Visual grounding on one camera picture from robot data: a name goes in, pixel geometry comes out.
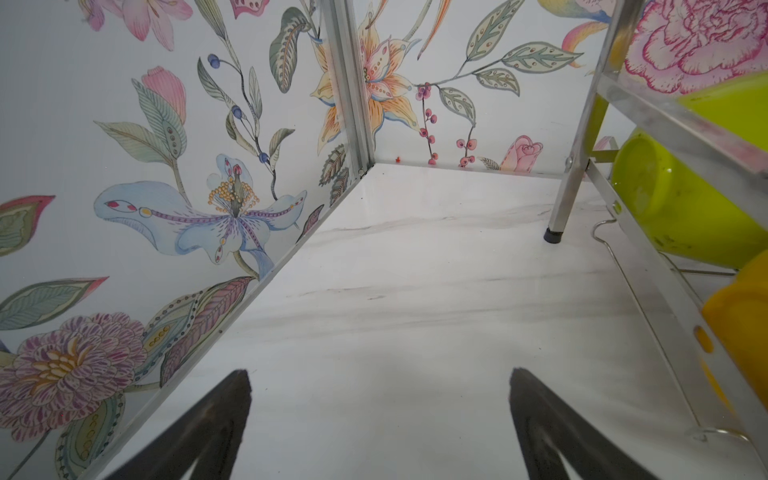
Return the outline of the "lime green bowl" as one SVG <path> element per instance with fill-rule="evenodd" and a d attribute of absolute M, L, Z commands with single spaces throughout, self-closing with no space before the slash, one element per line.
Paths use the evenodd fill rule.
<path fill-rule="evenodd" d="M 758 148 L 767 148 L 767 73 L 733 78 L 677 99 Z M 767 231 L 659 142 L 635 129 L 611 182 L 655 248 L 739 270 L 767 249 Z"/>

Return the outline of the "yellow bowl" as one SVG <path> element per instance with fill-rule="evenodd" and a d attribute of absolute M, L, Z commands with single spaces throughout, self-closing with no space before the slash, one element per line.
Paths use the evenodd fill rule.
<path fill-rule="evenodd" d="M 762 404 L 767 403 L 767 253 L 748 262 L 703 307 L 704 320 Z"/>

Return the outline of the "steel wire dish rack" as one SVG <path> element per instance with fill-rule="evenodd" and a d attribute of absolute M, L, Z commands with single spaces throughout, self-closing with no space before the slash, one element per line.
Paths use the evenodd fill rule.
<path fill-rule="evenodd" d="M 544 238 L 583 177 L 639 250 L 740 436 L 767 456 L 767 5 L 547 1 L 605 39 Z"/>

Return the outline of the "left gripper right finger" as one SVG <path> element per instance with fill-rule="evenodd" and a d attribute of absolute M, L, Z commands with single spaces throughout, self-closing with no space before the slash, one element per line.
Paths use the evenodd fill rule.
<path fill-rule="evenodd" d="M 653 479 L 655 476 L 524 368 L 512 371 L 509 406 L 530 479 Z"/>

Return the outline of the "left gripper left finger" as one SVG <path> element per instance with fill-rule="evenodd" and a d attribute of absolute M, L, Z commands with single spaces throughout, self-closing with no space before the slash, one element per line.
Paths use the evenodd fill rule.
<path fill-rule="evenodd" d="M 132 459 L 111 479 L 228 479 L 250 411 L 252 389 L 235 370 Z"/>

